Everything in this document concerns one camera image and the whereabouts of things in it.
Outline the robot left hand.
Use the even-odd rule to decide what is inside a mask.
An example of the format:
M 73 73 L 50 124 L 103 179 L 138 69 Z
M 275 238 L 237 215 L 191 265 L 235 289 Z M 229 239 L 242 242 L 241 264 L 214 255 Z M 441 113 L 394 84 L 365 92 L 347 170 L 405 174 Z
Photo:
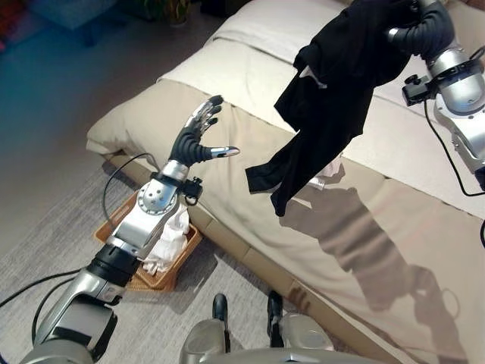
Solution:
M 215 115 L 221 111 L 223 101 L 221 95 L 212 96 L 189 116 L 174 141 L 169 160 L 191 167 L 196 163 L 228 158 L 240 153 L 235 146 L 209 147 L 201 144 L 202 135 L 217 123 Z

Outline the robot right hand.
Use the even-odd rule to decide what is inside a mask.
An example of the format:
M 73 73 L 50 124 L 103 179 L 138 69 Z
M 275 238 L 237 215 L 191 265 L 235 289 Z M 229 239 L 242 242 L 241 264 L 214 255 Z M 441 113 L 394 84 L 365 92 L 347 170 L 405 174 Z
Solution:
M 439 57 L 455 45 L 455 28 L 441 1 L 418 1 L 419 21 L 410 27 L 395 27 L 387 40 L 401 51 L 424 61 Z

